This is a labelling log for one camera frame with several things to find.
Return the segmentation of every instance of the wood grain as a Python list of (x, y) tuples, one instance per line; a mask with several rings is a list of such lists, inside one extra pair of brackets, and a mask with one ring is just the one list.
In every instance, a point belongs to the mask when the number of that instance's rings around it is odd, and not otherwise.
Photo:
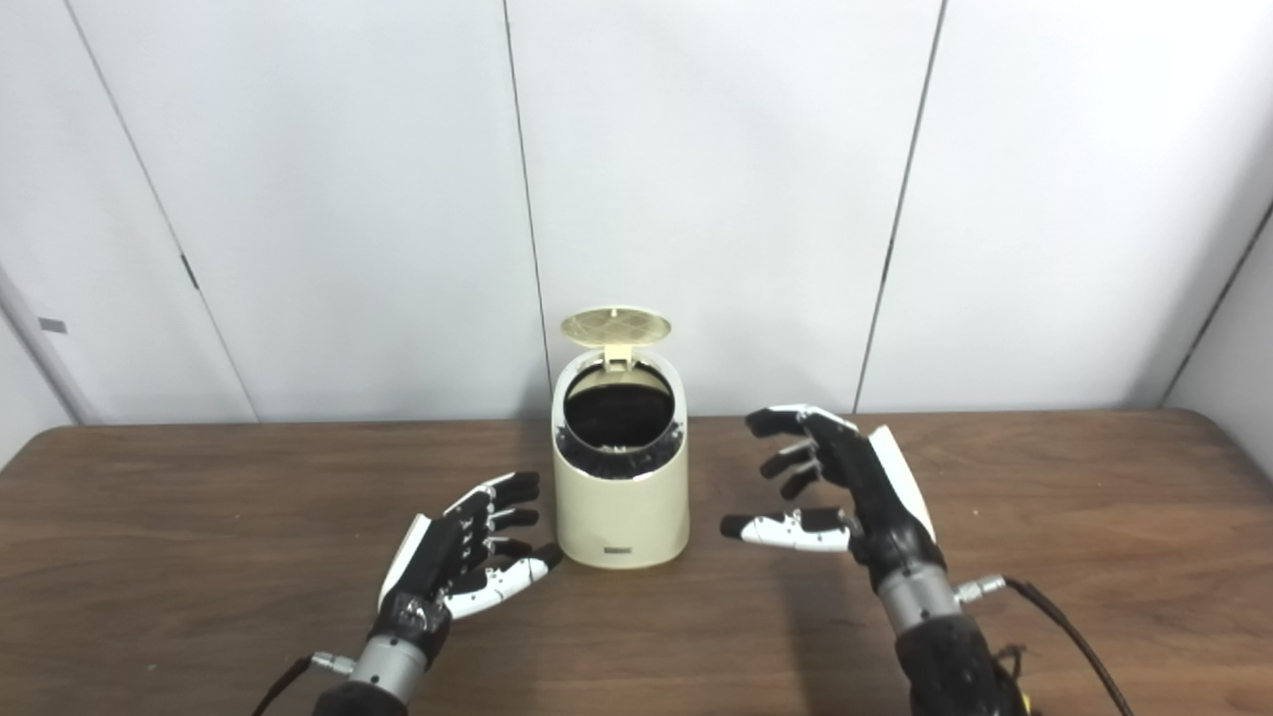
[[(864, 427), (878, 418), (861, 417)], [(955, 580), (1040, 585), (1142, 715), (1273, 713), (1269, 483), (1185, 412), (890, 415)], [(0, 473), (0, 713), (248, 713), (286, 664), (356, 655), (416, 511), (510, 469), (547, 475), (537, 422), (61, 428)], [(695, 420), (694, 534), (638, 572), (563, 564), (454, 629), (414, 702), (430, 715), (903, 715), (905, 682), (847, 557), (718, 536), (770, 511), (775, 442)], [(817, 485), (803, 503), (848, 502)], [(547, 539), (551, 483), (542, 502)], [(1030, 647), (1049, 715), (1111, 713), (1031, 606), (974, 606)], [(334, 677), (271, 715), (308, 713)]]

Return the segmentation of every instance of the robot finger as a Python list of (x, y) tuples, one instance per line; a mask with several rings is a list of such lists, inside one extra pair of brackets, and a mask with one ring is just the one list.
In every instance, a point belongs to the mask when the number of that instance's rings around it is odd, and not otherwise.
[(491, 503), (494, 510), (504, 510), (510, 505), (521, 505), (523, 502), (533, 502), (540, 497), (540, 487), (531, 485), (526, 488), (518, 488), (516, 490), (500, 490), (495, 496), (495, 502)]
[(816, 450), (817, 443), (812, 440), (805, 440), (794, 445), (788, 445), (760, 465), (760, 475), (765, 479), (773, 479), (791, 468), (806, 465), (817, 460), (813, 454)]
[(495, 506), (495, 508), (503, 507), (500, 502), (507, 501), (509, 494), (528, 493), (533, 490), (537, 496), (538, 484), (538, 473), (509, 473), (507, 475), (500, 475), (486, 480), (465, 493), (465, 496), (448, 507), (443, 515), (456, 515), (460, 519), (466, 520), (480, 512), (491, 512), (494, 511), (491, 506)]
[(486, 531), (498, 533), (507, 527), (532, 527), (540, 521), (535, 510), (503, 510), (486, 519)]
[(771, 405), (747, 415), (747, 428), (756, 437), (769, 437), (774, 434), (808, 434), (817, 438), (810, 431), (808, 423), (830, 423), (857, 432), (858, 427), (844, 418), (830, 413), (816, 405)]
[(490, 538), (486, 540), (486, 549), (491, 557), (509, 557), (521, 559), (535, 552), (530, 544), (512, 538)]
[(756, 437), (805, 434), (799, 415), (808, 405), (771, 405), (749, 414), (743, 420)]
[(819, 473), (817, 462), (808, 462), (799, 470), (792, 473), (792, 476), (783, 483), (783, 487), (778, 488), (778, 494), (783, 499), (796, 499), (799, 493), (805, 492), (805, 488), (816, 483), (821, 479)]
[(470, 547), (461, 563), (461, 573), (468, 573), (491, 557), (512, 557), (521, 559), (531, 553), (533, 548), (524, 541), (509, 538), (484, 538)]
[(796, 510), (791, 513), (728, 515), (721, 534), (766, 547), (801, 552), (848, 552), (853, 531), (836, 507)]
[(561, 548), (546, 544), (500, 569), (470, 572), (454, 580), (446, 596), (447, 609), (454, 619), (484, 612), (544, 578), (561, 563)]

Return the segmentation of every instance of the wall seam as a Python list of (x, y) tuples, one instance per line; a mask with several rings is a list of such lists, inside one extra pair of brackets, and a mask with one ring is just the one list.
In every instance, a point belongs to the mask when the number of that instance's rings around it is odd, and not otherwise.
[(880, 289), (876, 292), (875, 310), (871, 313), (871, 330), (867, 333), (867, 345), (862, 354), (862, 367), (858, 372), (858, 389), (853, 396), (853, 412), (858, 412), (862, 404), (862, 389), (866, 386), (867, 364), (871, 361), (871, 349), (875, 347), (876, 327), (880, 322), (880, 307), (883, 303), (885, 285), (889, 282), (889, 269), (892, 265), (892, 252), (897, 242), (897, 227), (901, 224), (901, 210), (906, 203), (906, 189), (910, 186), (910, 169), (915, 162), (915, 147), (919, 144), (919, 130), (924, 122), (924, 107), (928, 104), (928, 87), (933, 79), (933, 68), (937, 64), (937, 48), (942, 39), (942, 25), (946, 23), (946, 4), (942, 0), (937, 10), (937, 25), (933, 29), (933, 45), (928, 51), (928, 66), (924, 69), (924, 84), (919, 90), (919, 106), (915, 108), (915, 126), (910, 132), (910, 148), (906, 150), (906, 167), (901, 172), (901, 187), (897, 192), (897, 205), (892, 214), (892, 229), (889, 232), (889, 248), (883, 255), (883, 269), (880, 271)]

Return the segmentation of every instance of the cream trash can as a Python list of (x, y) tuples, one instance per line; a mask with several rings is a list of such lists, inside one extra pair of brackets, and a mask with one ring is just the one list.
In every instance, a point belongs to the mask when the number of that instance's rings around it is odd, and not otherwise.
[(644, 347), (666, 319), (614, 306), (561, 322), (589, 348), (552, 394), (558, 541), (575, 562), (633, 569), (667, 562), (690, 539), (685, 390), (676, 368)]

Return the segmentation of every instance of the robotic hand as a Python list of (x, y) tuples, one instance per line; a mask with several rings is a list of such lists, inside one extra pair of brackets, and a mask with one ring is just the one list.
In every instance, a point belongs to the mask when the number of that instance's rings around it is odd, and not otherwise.
[[(538, 497), (538, 483), (537, 473), (512, 473), (479, 484), (438, 519), (416, 515), (381, 586), (362, 656), (354, 661), (317, 652), (302, 659), (266, 693), (253, 716), (309, 664), (348, 677), (318, 697), (314, 716), (405, 716), (453, 619), (495, 606), (561, 562), (555, 543), (533, 549), (496, 535), (538, 522), (538, 512), (517, 507)], [(491, 557), (512, 562), (481, 568)]]
[(754, 544), (853, 554), (868, 569), (897, 636), (915, 716), (1027, 716), (1029, 701), (1015, 675), (992, 656), (976, 622), (961, 609), (1004, 586), (1004, 578), (951, 587), (924, 498), (889, 428), (863, 436), (853, 423), (811, 405), (766, 408), (746, 420), (756, 437), (806, 438), (760, 466), (765, 478), (792, 471), (779, 489), (783, 498), (822, 479), (849, 490), (854, 515), (838, 508), (731, 515), (721, 521), (721, 533)]

